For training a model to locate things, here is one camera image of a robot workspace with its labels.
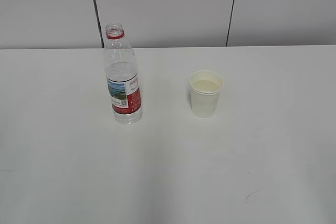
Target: white paper cup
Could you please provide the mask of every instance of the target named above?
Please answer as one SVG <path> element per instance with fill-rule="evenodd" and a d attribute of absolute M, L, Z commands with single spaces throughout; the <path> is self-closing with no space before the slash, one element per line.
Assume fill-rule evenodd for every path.
<path fill-rule="evenodd" d="M 190 76 L 189 84 L 194 115 L 199 118 L 211 117 L 215 112 L 224 81 L 215 72 L 202 70 Z"/>

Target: white table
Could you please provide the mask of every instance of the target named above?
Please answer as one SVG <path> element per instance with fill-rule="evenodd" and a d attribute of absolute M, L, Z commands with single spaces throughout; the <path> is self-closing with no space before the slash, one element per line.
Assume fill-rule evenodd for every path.
<path fill-rule="evenodd" d="M 136 49 L 116 123 L 101 49 L 0 51 L 1 224 L 336 221 L 336 46 Z M 188 77 L 225 79 L 196 118 Z"/>

